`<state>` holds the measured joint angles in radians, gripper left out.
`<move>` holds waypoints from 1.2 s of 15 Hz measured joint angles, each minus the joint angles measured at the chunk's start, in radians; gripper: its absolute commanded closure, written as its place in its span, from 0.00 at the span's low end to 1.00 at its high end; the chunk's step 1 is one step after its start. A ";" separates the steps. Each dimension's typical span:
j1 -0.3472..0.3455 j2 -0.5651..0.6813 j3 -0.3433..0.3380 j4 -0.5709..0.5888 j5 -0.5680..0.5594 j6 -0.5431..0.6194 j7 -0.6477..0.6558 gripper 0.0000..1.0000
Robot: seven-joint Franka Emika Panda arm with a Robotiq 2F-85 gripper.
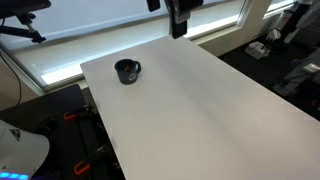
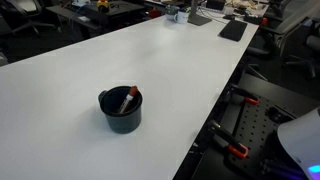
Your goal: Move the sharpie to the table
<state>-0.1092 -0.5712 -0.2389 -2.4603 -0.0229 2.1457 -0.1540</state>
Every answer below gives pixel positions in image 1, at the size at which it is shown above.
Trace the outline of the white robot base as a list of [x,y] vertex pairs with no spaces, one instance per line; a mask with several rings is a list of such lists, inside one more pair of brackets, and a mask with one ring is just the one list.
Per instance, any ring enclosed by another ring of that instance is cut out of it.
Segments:
[[0,180],[31,180],[49,149],[45,136],[0,120]]

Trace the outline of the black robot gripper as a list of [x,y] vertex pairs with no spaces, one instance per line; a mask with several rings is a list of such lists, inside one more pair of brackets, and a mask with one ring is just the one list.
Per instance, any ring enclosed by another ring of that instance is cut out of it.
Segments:
[[[160,0],[146,0],[148,10],[153,12],[160,8]],[[203,0],[165,0],[170,14],[171,35],[177,39],[187,33],[187,21],[191,11],[203,5]]]

